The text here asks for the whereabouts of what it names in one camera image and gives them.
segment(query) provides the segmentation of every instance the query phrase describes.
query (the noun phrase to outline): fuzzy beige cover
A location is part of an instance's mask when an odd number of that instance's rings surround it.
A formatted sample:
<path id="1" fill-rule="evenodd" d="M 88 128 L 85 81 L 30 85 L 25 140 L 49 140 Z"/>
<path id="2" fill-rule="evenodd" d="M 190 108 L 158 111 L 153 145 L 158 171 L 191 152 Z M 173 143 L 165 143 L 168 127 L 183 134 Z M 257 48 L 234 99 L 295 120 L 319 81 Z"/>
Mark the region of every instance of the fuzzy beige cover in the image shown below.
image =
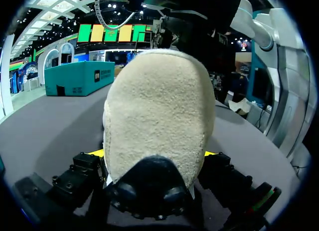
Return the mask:
<path id="1" fill-rule="evenodd" d="M 118 75 L 104 105 L 104 157 L 113 181 L 144 157 L 161 155 L 189 187 L 204 161 L 214 107 L 208 72 L 198 60 L 168 49 L 138 55 Z"/>

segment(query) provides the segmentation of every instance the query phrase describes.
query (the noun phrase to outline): teal box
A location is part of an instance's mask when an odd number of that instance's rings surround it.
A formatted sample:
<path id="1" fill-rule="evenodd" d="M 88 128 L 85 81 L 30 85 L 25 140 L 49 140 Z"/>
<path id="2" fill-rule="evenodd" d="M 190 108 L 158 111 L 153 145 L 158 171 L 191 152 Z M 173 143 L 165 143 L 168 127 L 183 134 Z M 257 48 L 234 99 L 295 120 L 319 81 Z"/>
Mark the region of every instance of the teal box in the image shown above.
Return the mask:
<path id="1" fill-rule="evenodd" d="M 47 96 L 87 96 L 114 82 L 114 62 L 83 61 L 44 70 Z"/>

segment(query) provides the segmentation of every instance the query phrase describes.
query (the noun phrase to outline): gray carpet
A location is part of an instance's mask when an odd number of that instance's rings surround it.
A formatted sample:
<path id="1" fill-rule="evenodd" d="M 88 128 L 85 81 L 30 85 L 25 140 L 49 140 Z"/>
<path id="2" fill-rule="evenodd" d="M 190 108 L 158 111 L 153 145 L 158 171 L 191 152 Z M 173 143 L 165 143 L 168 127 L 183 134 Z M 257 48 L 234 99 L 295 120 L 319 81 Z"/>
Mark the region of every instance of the gray carpet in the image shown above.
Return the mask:
<path id="1" fill-rule="evenodd" d="M 5 180 L 17 180 L 36 172 L 47 182 L 72 163 L 79 152 L 100 149 L 103 104 L 110 86 L 87 97 L 43 96 L 24 106 L 0 125 L 0 155 L 6 167 Z M 282 194 L 267 213 L 272 222 L 286 207 L 299 186 L 295 172 L 283 154 L 261 132 L 233 111 L 217 107 L 213 136 L 208 151 L 224 152 L 235 167 L 254 177 L 255 185 L 268 182 Z M 215 197 L 196 185 L 203 199 L 204 226 L 218 230 L 229 211 Z M 111 208 L 108 223 L 118 226 L 142 224 L 191 225 L 185 217 L 166 221 L 137 220 Z"/>

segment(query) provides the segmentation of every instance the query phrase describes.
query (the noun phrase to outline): black knob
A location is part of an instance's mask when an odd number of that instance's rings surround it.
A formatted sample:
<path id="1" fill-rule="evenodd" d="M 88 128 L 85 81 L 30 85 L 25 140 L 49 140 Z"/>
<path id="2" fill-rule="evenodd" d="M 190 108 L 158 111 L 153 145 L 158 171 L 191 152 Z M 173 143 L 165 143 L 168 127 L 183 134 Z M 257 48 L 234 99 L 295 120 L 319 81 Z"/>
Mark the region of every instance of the black knob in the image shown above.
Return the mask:
<path id="1" fill-rule="evenodd" d="M 120 183 L 117 187 L 117 191 L 119 195 L 126 200 L 134 200 L 137 197 L 135 189 L 127 183 Z"/>
<path id="2" fill-rule="evenodd" d="M 181 200 L 184 197 L 184 190 L 182 187 L 174 187 L 167 191 L 167 193 L 164 195 L 164 200 L 166 202 L 176 202 L 178 200 Z"/>

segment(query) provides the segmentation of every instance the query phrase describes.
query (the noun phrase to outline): green sign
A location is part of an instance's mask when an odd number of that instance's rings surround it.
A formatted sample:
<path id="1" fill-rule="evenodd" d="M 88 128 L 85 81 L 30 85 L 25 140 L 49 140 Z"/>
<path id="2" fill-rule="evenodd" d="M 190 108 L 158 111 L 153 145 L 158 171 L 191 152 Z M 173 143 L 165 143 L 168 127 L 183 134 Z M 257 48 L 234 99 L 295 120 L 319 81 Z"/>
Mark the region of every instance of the green sign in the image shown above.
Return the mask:
<path id="1" fill-rule="evenodd" d="M 133 32 L 133 42 L 136 42 L 136 40 L 139 37 L 139 42 L 144 42 L 145 40 L 145 33 L 140 33 L 140 32 L 145 32 L 146 25 L 134 25 L 134 32 Z"/>
<path id="2" fill-rule="evenodd" d="M 81 24 L 79 35 L 78 35 L 78 42 L 88 42 L 91 33 L 91 24 Z"/>
<path id="3" fill-rule="evenodd" d="M 36 57 L 36 50 L 33 50 L 33 61 L 35 62 L 35 57 Z"/>
<path id="4" fill-rule="evenodd" d="M 109 25 L 109 26 L 114 28 L 117 25 L 112 24 L 112 25 Z M 116 29 L 116 30 L 105 29 L 104 42 L 116 42 L 117 36 L 118 36 L 118 29 Z"/>

